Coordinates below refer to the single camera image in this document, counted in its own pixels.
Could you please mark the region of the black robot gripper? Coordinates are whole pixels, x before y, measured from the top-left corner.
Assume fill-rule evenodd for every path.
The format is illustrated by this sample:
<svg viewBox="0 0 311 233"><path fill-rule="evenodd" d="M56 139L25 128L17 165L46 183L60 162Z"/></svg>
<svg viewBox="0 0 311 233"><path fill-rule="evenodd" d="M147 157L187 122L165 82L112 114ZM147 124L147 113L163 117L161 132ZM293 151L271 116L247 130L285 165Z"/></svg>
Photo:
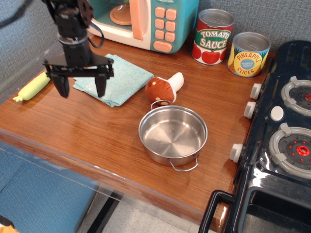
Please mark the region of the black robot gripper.
<svg viewBox="0 0 311 233"><path fill-rule="evenodd" d="M95 77L98 97L105 95L106 79L114 76L113 59L95 54L90 46L97 47L89 38L58 36L63 54L44 59L46 74L52 79L60 96L69 95L68 77Z"/></svg>

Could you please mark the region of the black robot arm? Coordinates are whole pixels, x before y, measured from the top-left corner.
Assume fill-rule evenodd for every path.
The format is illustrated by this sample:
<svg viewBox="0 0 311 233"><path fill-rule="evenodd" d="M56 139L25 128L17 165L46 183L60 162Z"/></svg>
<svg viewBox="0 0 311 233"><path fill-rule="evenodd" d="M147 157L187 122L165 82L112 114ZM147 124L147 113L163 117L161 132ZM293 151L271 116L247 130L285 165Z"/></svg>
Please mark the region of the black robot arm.
<svg viewBox="0 0 311 233"><path fill-rule="evenodd" d="M69 77L93 77L98 97L105 94L106 81L114 75L113 59L95 54L95 46L87 29L98 30L93 19L93 8L86 0L46 0L48 11L57 25L58 41L64 53L47 58L43 65L62 97L69 95Z"/></svg>

